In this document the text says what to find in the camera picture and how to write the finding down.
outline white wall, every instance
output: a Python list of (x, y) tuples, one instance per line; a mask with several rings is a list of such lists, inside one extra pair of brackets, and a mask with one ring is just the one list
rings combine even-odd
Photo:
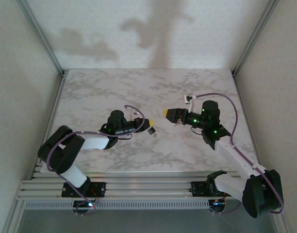
[(57, 73), (15, 0), (0, 0), (0, 232), (36, 160)]
[(269, 0), (28, 0), (63, 68), (233, 68)]
[(280, 0), (237, 82), (261, 160), (281, 175), (297, 233), (297, 0)]

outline white marble surface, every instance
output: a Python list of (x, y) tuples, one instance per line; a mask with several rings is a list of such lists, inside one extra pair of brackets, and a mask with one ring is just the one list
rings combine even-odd
[[(228, 95), (239, 111), (235, 142), (255, 158), (255, 152), (227, 69), (71, 69), (66, 78), (52, 132), (67, 125), (77, 131), (97, 131), (110, 112), (124, 104), (140, 105), (141, 111), (155, 123), (158, 138), (148, 132), (131, 140), (119, 141), (109, 150), (80, 152), (76, 164), (86, 172), (109, 171), (234, 171), (227, 161), (193, 134), (189, 126), (175, 125), (163, 116), (164, 109), (188, 108), (184, 94), (219, 92)], [(221, 110), (221, 124), (232, 131), (235, 114), (223, 97), (197, 99), (195, 112), (202, 102), (215, 100)]]

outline small white object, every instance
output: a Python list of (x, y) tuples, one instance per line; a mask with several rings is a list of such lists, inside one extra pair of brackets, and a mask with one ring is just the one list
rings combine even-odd
[[(192, 95), (191, 97), (191, 100), (197, 99), (196, 95)], [(187, 100), (187, 95), (184, 95), (185, 104), (189, 104), (191, 100)]]
[(188, 108), (188, 112), (191, 113), (193, 112), (194, 110), (194, 100), (190, 100), (190, 105), (189, 105), (189, 108)]
[(259, 163), (256, 163), (256, 162), (253, 162), (253, 163), (254, 163), (254, 165), (252, 166), (253, 170), (255, 170), (255, 168), (258, 168), (259, 170), (262, 171), (262, 173), (265, 173), (265, 167), (263, 167)]
[(65, 146), (65, 145), (62, 145), (62, 144), (59, 144), (59, 147), (60, 147), (61, 149), (64, 149), (66, 146)]
[[(136, 109), (140, 110), (141, 106), (136, 104)], [(127, 111), (130, 111), (129, 119), (133, 120), (133, 115), (138, 115), (139, 113), (133, 108), (127, 108)]]

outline cable connector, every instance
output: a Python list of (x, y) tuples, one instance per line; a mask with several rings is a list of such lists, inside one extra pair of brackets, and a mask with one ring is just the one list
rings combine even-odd
[(255, 170), (256, 168), (258, 168), (263, 174), (265, 173), (265, 168), (260, 165), (259, 163), (257, 162), (253, 162), (254, 165), (252, 166), (252, 169)]
[(192, 95), (192, 96), (184, 95), (185, 104), (190, 104), (191, 100), (195, 100), (196, 98), (197, 98), (196, 95)]
[(154, 138), (157, 138), (156, 130), (153, 127), (148, 129), (148, 132), (150, 135), (153, 135)]

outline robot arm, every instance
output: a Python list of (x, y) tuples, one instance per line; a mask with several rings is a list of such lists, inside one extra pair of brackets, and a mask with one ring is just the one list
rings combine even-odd
[[(81, 150), (107, 150), (118, 142), (118, 137), (142, 132), (153, 125), (149, 119), (135, 118), (127, 121), (120, 110), (114, 110), (99, 132), (73, 132), (68, 126), (61, 126), (39, 149), (38, 157), (86, 196), (91, 183), (74, 164)], [(66, 189), (72, 189), (68, 183)]]
[(241, 179), (236, 179), (224, 171), (214, 172), (208, 176), (206, 185), (204, 185), (206, 190), (202, 188), (196, 194), (198, 196), (200, 193), (200, 195), (205, 196), (209, 194), (214, 197), (227, 193), (240, 200), (252, 217), (258, 217), (281, 207), (282, 201), (279, 201), (275, 193), (276, 191), (282, 199), (279, 174), (275, 170), (266, 170), (250, 156), (241, 154), (242, 150), (231, 143), (231, 134), (220, 124), (220, 110), (217, 102), (205, 101), (202, 105), (201, 114), (198, 114), (192, 112), (193, 100), (197, 96), (185, 96), (184, 98), (185, 103), (190, 104), (189, 109), (164, 110), (164, 116), (172, 123), (187, 124), (193, 128), (202, 129), (201, 134), (205, 143), (226, 158), (241, 177)]

